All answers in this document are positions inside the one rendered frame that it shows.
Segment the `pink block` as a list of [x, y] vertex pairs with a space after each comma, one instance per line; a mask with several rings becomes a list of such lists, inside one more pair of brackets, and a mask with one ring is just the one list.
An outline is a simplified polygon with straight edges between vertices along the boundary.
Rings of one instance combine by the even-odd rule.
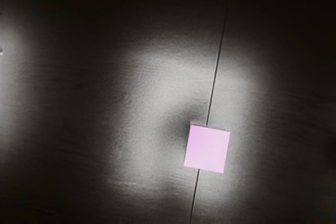
[[184, 166], [223, 173], [230, 132], [207, 125], [191, 124], [187, 139]]

